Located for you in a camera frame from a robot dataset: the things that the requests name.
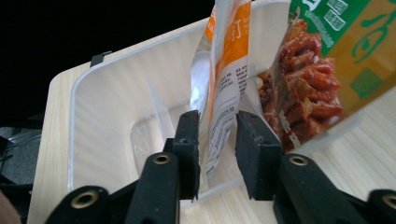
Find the screw hole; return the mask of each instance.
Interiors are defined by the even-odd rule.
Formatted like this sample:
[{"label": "screw hole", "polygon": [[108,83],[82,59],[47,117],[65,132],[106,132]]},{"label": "screw hole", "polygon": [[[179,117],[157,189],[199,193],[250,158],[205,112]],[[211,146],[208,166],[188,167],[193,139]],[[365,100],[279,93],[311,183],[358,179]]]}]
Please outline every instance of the screw hole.
[{"label": "screw hole", "polygon": [[396,209],[396,196],[391,194],[386,194],[382,196],[382,201],[389,207]]},{"label": "screw hole", "polygon": [[253,135],[251,135],[251,137],[254,139],[254,142],[255,142],[255,143],[263,144],[263,143],[265,142],[264,137],[262,137],[262,136],[256,137],[256,136],[253,134]]},{"label": "screw hole", "polygon": [[167,155],[160,155],[160,156],[154,158],[154,162],[155,162],[156,164],[159,164],[159,165],[166,164],[166,163],[168,163],[170,160],[171,160],[171,158],[170,158],[169,156],[167,156]]},{"label": "screw hole", "polygon": [[308,164],[308,161],[300,156],[292,156],[289,158],[289,161],[294,165],[299,165],[299,166],[306,166]]},{"label": "screw hole", "polygon": [[95,190],[87,190],[76,196],[71,202],[71,206],[76,209],[85,208],[91,206],[99,199],[99,194]]}]

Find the snack bag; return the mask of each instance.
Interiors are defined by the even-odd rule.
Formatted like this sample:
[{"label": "snack bag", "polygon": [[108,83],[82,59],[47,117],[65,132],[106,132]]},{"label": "snack bag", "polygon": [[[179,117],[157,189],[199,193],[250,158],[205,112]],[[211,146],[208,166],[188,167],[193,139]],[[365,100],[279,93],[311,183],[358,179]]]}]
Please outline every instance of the snack bag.
[{"label": "snack bag", "polygon": [[290,24],[258,74],[265,120],[289,152],[396,85],[396,1],[292,0]]},{"label": "snack bag", "polygon": [[201,114],[199,150],[205,188],[247,85],[250,0],[217,0],[191,65],[191,109]]}]

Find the light wood surface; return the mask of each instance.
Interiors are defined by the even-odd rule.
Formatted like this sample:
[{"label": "light wood surface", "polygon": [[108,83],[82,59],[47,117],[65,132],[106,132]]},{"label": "light wood surface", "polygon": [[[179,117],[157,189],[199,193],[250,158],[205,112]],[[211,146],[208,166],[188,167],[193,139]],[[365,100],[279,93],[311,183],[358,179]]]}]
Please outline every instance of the light wood surface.
[{"label": "light wood surface", "polygon": [[[143,48],[158,36],[106,56],[106,61]],[[55,77],[39,149],[28,223],[44,223],[67,190],[70,93],[74,81],[89,69],[84,63]],[[363,200],[372,189],[396,189],[396,90],[364,109],[359,127],[329,146],[310,153],[335,186]],[[224,190],[184,207],[181,223],[276,223],[272,202],[248,199],[244,185]]]}]

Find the green snack package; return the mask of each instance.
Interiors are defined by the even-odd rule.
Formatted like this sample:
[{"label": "green snack package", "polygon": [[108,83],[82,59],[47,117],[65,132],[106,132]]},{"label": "green snack package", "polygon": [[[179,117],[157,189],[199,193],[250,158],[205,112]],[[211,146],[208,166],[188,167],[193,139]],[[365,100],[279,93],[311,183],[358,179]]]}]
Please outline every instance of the green snack package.
[{"label": "green snack package", "polygon": [[258,74],[265,120],[284,152],[396,85],[395,0],[292,0],[271,68]]}]

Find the sausage snack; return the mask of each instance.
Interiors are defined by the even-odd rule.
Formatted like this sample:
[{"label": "sausage snack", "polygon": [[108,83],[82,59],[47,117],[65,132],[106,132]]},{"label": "sausage snack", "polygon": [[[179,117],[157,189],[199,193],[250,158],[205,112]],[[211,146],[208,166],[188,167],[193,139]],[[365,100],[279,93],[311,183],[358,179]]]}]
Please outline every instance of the sausage snack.
[{"label": "sausage snack", "polygon": [[258,74],[264,118],[288,152],[339,120],[341,84],[335,59],[320,56],[320,34],[309,34],[307,23],[290,24],[270,70]]}]

